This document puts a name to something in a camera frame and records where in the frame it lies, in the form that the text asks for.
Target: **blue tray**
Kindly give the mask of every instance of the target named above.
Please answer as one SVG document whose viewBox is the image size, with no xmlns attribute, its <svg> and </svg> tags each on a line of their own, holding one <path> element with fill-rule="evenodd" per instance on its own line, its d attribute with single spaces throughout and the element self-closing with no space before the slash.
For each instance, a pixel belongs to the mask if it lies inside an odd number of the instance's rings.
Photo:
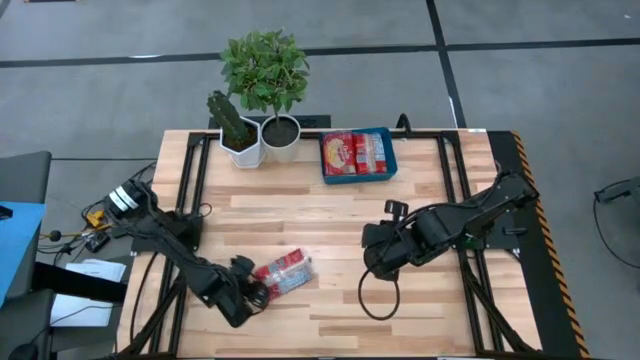
<svg viewBox="0 0 640 360">
<path fill-rule="evenodd" d="M 324 169 L 324 151 L 322 149 L 322 141 L 325 134 L 320 134 L 320 158 L 322 167 L 322 177 L 324 182 L 328 185 L 335 184 L 352 184 L 359 182 L 371 182 L 371 181 L 385 181 L 391 179 L 393 175 L 398 171 L 398 164 L 396 163 L 396 155 L 393 153 L 393 144 L 391 143 L 391 133 L 387 128 L 369 128 L 369 129 L 356 129 L 351 130 L 355 134 L 380 134 L 382 137 L 382 145 L 384 146 L 384 156 L 387 160 L 387 172 L 384 174 L 366 174 L 366 175 L 327 175 Z"/>
</svg>

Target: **white hexagonal pot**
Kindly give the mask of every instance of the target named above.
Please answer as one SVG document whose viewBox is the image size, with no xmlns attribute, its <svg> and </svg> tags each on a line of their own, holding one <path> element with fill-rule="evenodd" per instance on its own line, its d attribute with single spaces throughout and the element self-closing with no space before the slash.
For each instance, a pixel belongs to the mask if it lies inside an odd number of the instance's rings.
<svg viewBox="0 0 640 360">
<path fill-rule="evenodd" d="M 231 159 L 233 159 L 233 162 L 236 164 L 237 167 L 241 169 L 255 169 L 258 166 L 260 166 L 260 163 L 262 162 L 262 160 L 264 160 L 264 156 L 266 154 L 264 146 L 262 144 L 262 137 L 260 136 L 260 134 L 262 134 L 262 131 L 261 131 L 262 129 L 259 123 L 253 120 L 249 120 L 244 116 L 240 116 L 240 118 L 242 119 L 242 121 L 253 126 L 256 129 L 257 131 L 256 143 L 240 152 L 237 152 L 223 145 L 224 131 L 221 128 L 220 129 L 220 147 L 229 153 L 229 155 L 231 156 Z"/>
</svg>

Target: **yellow black warning tape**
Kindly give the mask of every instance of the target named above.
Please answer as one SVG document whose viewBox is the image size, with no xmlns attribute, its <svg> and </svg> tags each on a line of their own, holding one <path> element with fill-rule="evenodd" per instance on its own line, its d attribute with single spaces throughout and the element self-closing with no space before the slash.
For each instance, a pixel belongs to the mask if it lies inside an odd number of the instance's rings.
<svg viewBox="0 0 640 360">
<path fill-rule="evenodd" d="M 531 182 L 531 185 L 533 185 L 533 187 L 535 188 L 536 183 L 533 180 L 533 174 L 531 173 L 531 167 L 529 167 L 529 161 L 527 161 L 527 154 L 524 151 L 522 139 L 517 132 L 513 131 L 512 133 L 516 141 L 516 147 L 518 148 L 524 175 L 527 177 L 529 182 Z M 551 257 L 551 264 L 554 267 L 556 279 L 558 279 L 558 286 L 560 287 L 560 291 L 562 292 L 564 303 L 567 306 L 567 314 L 571 319 L 571 327 L 573 328 L 573 331 L 575 333 L 576 342 L 580 347 L 580 355 L 583 358 L 590 358 L 591 356 L 589 355 L 589 350 L 587 350 L 587 343 L 584 341 L 584 334 L 582 333 L 580 322 L 578 322 L 578 317 L 576 316 L 576 310 L 573 306 L 573 302 L 571 301 L 571 296 L 569 295 L 567 280 L 565 280 L 564 278 L 564 273 L 562 272 L 562 266 L 560 266 L 560 259 L 558 259 L 556 247 L 553 244 L 553 240 L 551 240 L 551 231 L 549 231 L 547 217 L 544 215 L 544 209 L 542 209 L 540 200 L 538 200 L 538 202 L 536 203 L 536 212 L 538 213 L 538 222 L 540 223 L 540 228 L 542 229 L 542 234 L 544 235 L 544 242 L 547 245 L 547 250 L 549 251 L 549 256 Z"/>
</svg>

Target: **cactus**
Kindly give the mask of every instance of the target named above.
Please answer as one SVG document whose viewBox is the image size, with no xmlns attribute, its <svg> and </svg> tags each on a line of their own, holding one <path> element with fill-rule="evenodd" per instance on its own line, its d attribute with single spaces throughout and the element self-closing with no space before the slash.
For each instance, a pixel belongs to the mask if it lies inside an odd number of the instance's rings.
<svg viewBox="0 0 640 360">
<path fill-rule="evenodd" d="M 216 90 L 209 95 L 207 106 L 213 119 L 222 128 L 225 142 L 238 147 L 246 145 L 250 140 L 249 132 L 229 99 L 222 92 Z"/>
</svg>

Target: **white paper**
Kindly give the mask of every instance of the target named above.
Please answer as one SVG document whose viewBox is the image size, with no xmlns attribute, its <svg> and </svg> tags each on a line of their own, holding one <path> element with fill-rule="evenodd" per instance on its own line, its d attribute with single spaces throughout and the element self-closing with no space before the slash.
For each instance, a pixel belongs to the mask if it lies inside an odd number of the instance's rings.
<svg viewBox="0 0 640 360">
<path fill-rule="evenodd" d="M 126 266 L 119 263 L 109 261 L 87 259 L 82 263 L 70 263 L 65 267 L 69 271 L 99 277 L 106 280 L 119 282 L 126 269 Z M 61 318 L 73 314 L 87 306 L 109 307 L 109 309 L 89 308 L 79 313 L 69 316 L 65 319 Z M 94 301 L 77 296 L 56 295 L 51 309 L 51 326 L 56 327 L 100 327 L 109 324 L 111 316 L 112 303 L 103 301 Z"/>
</svg>

